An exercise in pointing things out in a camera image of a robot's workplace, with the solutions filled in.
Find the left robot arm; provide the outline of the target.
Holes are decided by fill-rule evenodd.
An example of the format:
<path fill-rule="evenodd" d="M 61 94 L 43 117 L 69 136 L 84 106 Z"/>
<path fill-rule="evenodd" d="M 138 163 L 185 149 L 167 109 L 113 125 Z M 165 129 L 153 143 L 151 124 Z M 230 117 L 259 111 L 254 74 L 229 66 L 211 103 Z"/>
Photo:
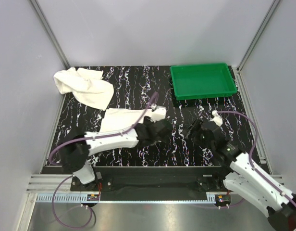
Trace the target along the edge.
<path fill-rule="evenodd" d="M 154 122 L 151 117 L 145 116 L 143 123 L 121 130 L 86 132 L 79 136 L 73 133 L 73 139 L 62 143 L 58 150 L 61 166 L 86 185 L 96 180 L 96 173 L 87 162 L 89 156 L 113 149 L 151 146 L 164 141 L 171 130 L 171 123 L 167 119 Z"/>

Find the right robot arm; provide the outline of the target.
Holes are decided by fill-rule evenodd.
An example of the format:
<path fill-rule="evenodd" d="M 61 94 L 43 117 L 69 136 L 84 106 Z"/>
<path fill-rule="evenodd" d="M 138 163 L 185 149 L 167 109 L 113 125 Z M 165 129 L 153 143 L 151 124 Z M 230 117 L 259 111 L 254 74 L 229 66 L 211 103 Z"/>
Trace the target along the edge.
<path fill-rule="evenodd" d="M 225 189 L 259 209 L 276 231 L 296 230 L 296 193 L 272 178 L 235 142 L 222 133 L 221 123 L 196 119 L 184 132 L 194 145 L 211 150 L 213 163 L 224 170 L 216 178 Z"/>

